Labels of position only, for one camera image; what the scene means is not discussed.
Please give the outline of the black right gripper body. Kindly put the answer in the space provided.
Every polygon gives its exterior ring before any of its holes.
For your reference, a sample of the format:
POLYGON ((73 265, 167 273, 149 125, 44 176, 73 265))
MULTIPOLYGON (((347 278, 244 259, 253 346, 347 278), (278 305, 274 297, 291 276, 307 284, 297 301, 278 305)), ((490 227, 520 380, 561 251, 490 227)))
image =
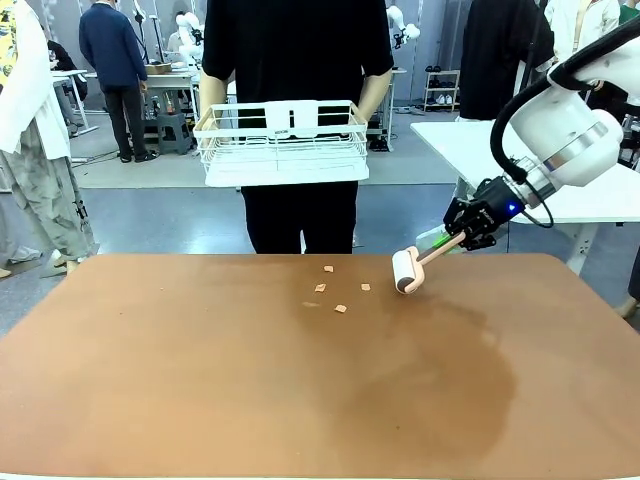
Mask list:
POLYGON ((503 177, 485 179, 470 200, 473 231, 496 231, 525 210, 525 203, 503 177))

